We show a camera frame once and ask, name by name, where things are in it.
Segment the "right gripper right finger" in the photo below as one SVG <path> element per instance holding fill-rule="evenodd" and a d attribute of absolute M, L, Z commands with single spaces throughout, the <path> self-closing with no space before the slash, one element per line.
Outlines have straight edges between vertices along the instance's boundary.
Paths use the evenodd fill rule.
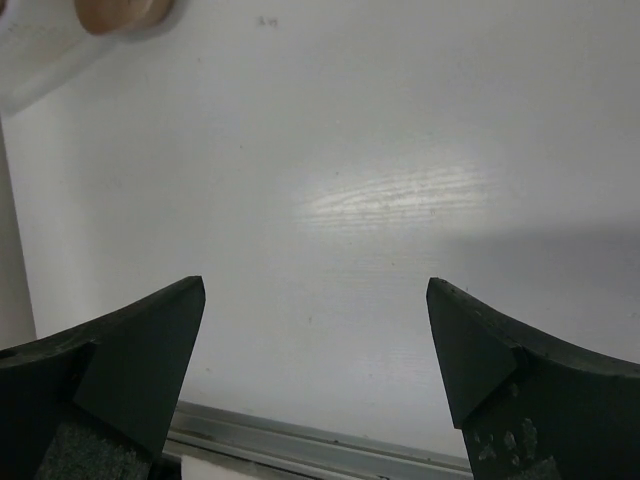
<path fill-rule="evenodd" d="M 638 478 L 638 364 L 553 337 L 443 279 L 430 279 L 426 303 L 474 478 Z"/>

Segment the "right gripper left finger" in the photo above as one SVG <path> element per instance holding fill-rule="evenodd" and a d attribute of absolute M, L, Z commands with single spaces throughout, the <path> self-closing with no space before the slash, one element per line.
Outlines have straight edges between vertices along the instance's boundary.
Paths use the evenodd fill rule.
<path fill-rule="evenodd" d="M 156 478 L 204 307 L 189 276 L 2 350 L 2 478 Z"/>

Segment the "brown plate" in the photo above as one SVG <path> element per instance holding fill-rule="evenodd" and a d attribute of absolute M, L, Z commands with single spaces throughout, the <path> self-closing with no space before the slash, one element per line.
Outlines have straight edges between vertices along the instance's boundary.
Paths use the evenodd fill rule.
<path fill-rule="evenodd" d="M 81 26 L 91 35 L 139 32 L 159 25 L 169 15 L 173 0 L 75 0 Z"/>

